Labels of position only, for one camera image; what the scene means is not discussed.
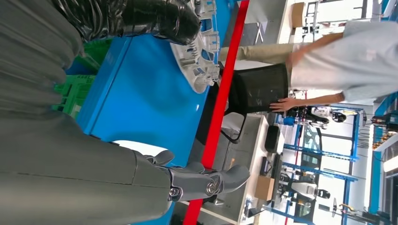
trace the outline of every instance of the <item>black plastic cover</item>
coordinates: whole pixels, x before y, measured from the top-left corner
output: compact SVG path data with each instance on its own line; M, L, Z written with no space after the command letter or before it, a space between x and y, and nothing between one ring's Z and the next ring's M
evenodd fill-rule
M52 0L86 42L152 34L187 45L200 31L200 19L185 0Z

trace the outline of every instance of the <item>white t-shirt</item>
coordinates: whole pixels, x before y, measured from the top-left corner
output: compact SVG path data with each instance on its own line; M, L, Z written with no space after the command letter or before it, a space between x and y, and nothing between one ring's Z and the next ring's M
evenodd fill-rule
M344 37L304 55L293 68L292 88L342 90L346 101L398 90L398 24L351 21Z

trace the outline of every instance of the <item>black device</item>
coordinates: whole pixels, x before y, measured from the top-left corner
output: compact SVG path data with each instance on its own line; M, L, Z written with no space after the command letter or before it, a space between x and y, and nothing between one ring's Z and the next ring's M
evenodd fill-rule
M267 157L263 157L262 161L261 161L261 168L260 168L260 176L266 176L268 174L268 172L272 169L270 167L270 163L267 159Z
M276 153L278 150L279 136L281 131L278 126L269 126L264 147L269 153Z

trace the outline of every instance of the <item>red stripe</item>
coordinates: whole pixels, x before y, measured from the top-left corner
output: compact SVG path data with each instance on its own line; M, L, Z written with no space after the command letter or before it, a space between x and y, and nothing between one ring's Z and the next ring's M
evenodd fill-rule
M224 72L222 74L220 89L215 102L211 125L202 157L202 164L208 169L211 169L213 167L218 139L221 132L222 119L224 117L225 105L227 104L227 99L230 92L232 76L235 68L235 60L240 44L240 39L243 33L243 26L245 24L248 6L249 0L243 0L240 4L234 31L232 33L227 61L225 63ZM201 199L190 202L187 212L185 214L183 225L196 225L202 203L203 200Z

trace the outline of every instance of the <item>black mesh office chair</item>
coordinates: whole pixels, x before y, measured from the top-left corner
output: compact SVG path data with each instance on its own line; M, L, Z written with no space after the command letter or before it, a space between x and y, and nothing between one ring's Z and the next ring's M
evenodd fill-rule
M288 86L285 64L235 70L229 93L228 109L225 111L224 115L234 112L241 114L244 117L244 120L236 138L231 138L224 131L221 131L221 133L232 143L239 143L247 114L254 112L269 112L269 105L271 103L276 102L281 98L287 98L289 92ZM218 86L215 85L214 87L211 87L204 112L200 120L196 138L202 144L206 143L217 93Z

